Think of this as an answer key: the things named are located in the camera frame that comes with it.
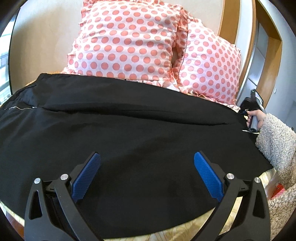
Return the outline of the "right fleece sleeve forearm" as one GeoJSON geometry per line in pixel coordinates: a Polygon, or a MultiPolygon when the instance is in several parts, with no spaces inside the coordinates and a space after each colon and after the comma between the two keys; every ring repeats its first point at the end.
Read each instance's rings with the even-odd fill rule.
{"type": "Polygon", "coordinates": [[[276,169],[285,189],[268,201],[272,240],[295,209],[295,132],[270,113],[259,110],[256,116],[260,132],[255,144],[276,169]]]}

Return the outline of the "person's right hand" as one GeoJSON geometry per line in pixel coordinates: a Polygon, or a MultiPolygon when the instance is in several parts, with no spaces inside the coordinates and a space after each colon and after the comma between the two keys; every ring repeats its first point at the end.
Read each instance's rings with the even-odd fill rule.
{"type": "Polygon", "coordinates": [[[254,123],[256,123],[256,130],[259,131],[263,125],[263,122],[266,118],[266,113],[261,111],[260,109],[247,111],[248,119],[247,119],[247,127],[254,127],[254,123]]]}

